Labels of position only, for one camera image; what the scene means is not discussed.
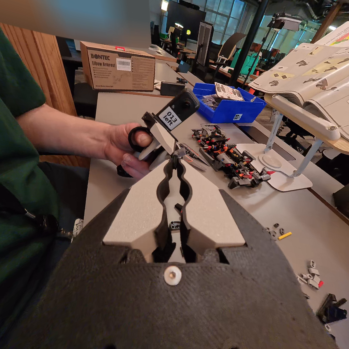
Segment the person's left forearm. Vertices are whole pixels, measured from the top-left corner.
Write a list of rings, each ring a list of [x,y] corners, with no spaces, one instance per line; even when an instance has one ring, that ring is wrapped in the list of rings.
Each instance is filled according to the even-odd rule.
[[[70,116],[46,104],[16,117],[16,121],[38,151],[119,162],[106,154],[111,125]]]

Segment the cardboard box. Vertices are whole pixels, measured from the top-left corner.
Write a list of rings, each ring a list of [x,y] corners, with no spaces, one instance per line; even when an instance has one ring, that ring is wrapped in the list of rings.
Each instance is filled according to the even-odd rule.
[[[120,46],[80,42],[83,72],[89,85],[100,92],[154,89],[155,57]]]

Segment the black case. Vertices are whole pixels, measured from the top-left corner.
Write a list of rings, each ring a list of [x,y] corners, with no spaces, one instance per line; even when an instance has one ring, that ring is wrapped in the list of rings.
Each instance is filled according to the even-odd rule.
[[[180,77],[176,77],[176,79],[177,79],[176,82],[166,82],[166,81],[160,82],[161,96],[175,97],[185,89],[185,85],[188,83],[188,81]]]

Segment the person's left hand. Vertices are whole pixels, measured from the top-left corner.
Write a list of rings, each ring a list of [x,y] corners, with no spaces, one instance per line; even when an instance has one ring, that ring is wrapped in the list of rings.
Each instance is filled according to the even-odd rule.
[[[140,127],[138,123],[108,125],[107,141],[103,148],[106,160],[119,165],[125,173],[139,180],[149,172],[149,164],[134,156],[134,149],[129,144],[129,133]]]

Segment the white book stand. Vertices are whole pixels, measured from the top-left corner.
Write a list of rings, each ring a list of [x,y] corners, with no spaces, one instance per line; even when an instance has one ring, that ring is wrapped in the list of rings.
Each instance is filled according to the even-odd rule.
[[[348,155],[348,139],[342,137],[340,128],[336,125],[309,113],[278,94],[266,94],[264,100],[280,113],[279,116],[275,117],[273,129],[265,149],[258,156],[258,161],[264,165],[266,169],[280,173],[277,184],[272,185],[273,188],[285,192],[311,187],[312,182],[302,173],[324,142],[339,152]],[[286,116],[315,136],[314,143],[297,169],[287,161],[284,161],[284,159],[273,150],[273,144],[283,116]]]

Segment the large black screen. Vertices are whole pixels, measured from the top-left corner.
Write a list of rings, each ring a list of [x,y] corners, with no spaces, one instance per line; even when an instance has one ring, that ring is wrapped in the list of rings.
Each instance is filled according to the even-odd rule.
[[[206,12],[187,7],[176,1],[169,1],[167,12],[166,33],[177,23],[182,26],[181,40],[197,41],[200,22],[205,21]]]

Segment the teal cover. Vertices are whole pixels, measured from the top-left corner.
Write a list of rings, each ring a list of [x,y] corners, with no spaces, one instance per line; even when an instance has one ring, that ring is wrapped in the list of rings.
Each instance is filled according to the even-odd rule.
[[[241,49],[238,49],[235,52],[232,63],[230,64],[231,68],[235,68],[236,62],[237,62],[239,55],[240,55],[240,52],[241,52]],[[254,70],[259,62],[259,59],[260,59],[260,55],[257,52],[250,51],[248,53],[244,63],[243,63],[242,69],[241,69],[239,74],[240,75],[247,75],[248,72],[250,71],[250,68],[251,68],[250,74],[253,74]]]

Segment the black pole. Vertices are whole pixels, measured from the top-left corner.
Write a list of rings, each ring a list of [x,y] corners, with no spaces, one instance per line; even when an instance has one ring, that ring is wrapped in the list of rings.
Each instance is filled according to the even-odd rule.
[[[255,13],[254,19],[251,23],[250,29],[247,33],[245,42],[242,46],[242,49],[241,49],[241,52],[239,54],[236,65],[233,69],[233,73],[231,74],[231,77],[230,77],[230,80],[228,83],[229,86],[236,86],[237,79],[238,79],[239,74],[241,72],[241,69],[243,67],[244,61],[247,58],[248,52],[249,52],[250,47],[254,41],[254,38],[255,38],[256,33],[258,31],[258,28],[262,22],[262,19],[263,19],[263,16],[265,14],[265,11],[267,9],[269,0],[260,0],[258,2],[259,2],[259,6],[258,6],[257,11]]]

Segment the grey pointed lego panel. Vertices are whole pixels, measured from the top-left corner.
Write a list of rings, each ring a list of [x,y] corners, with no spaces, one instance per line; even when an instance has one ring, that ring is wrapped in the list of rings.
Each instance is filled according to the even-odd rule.
[[[185,151],[183,160],[186,161],[188,164],[192,165],[194,168],[200,171],[206,171],[207,168],[210,166],[208,161],[202,155],[198,154],[185,143],[179,143],[178,146]]]

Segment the pile of black lego pieces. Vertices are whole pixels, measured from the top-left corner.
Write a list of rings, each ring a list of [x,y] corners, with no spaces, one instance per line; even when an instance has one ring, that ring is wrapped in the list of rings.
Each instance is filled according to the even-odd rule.
[[[328,294],[323,304],[318,308],[316,316],[322,324],[330,324],[347,318],[347,310],[341,306],[347,303],[347,299],[337,300],[334,294]]]

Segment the open instruction book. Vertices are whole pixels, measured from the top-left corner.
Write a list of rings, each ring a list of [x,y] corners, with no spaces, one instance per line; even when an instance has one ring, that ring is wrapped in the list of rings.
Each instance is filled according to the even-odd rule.
[[[249,86],[329,121],[348,139],[349,22],[314,44],[300,44]]]

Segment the blue plastic bin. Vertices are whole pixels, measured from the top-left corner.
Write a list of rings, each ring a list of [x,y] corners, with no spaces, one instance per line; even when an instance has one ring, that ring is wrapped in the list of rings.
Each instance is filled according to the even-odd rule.
[[[216,109],[207,106],[202,98],[215,93],[215,85],[206,83],[196,83],[193,93],[200,101],[198,112],[210,123],[252,123],[265,108],[267,103],[257,96],[238,88],[243,101],[223,100]]]

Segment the pale office chair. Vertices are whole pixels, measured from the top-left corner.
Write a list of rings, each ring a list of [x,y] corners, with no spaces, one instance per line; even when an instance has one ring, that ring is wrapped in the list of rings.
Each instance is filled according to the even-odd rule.
[[[236,51],[236,44],[246,37],[246,34],[244,33],[234,33],[232,36],[230,36],[227,41],[222,45],[217,61],[215,62],[216,69],[213,74],[211,83],[214,83],[214,79],[219,71],[219,68],[223,65],[227,65],[227,61],[231,60],[231,57],[233,56],[234,52]]]

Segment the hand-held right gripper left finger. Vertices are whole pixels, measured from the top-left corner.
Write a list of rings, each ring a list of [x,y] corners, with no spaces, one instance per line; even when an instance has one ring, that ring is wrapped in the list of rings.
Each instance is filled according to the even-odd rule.
[[[168,226],[165,198],[170,193],[172,160],[165,160],[134,184],[124,199],[107,234],[105,245],[140,250],[155,262],[168,262],[172,236]]]

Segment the partly built lego car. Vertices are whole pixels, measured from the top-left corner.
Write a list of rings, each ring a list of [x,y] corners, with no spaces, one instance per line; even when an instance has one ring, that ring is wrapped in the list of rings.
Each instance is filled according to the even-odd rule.
[[[253,157],[248,151],[239,152],[237,145],[229,143],[230,138],[217,124],[201,124],[192,129],[192,138],[200,144],[199,152],[216,171],[222,170],[230,181],[228,187],[258,187],[271,179],[275,171],[266,167],[258,170],[253,166]]]

